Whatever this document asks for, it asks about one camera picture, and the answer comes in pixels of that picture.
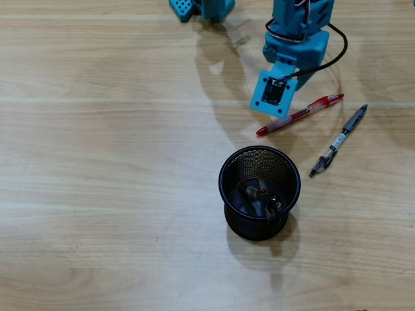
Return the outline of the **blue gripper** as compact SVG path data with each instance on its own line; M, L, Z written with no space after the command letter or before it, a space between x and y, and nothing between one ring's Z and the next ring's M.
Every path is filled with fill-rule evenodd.
M295 91L299 91L315 74L326 53L329 32L323 28L329 22L268 22L263 46L263 56L269 63L294 65Z

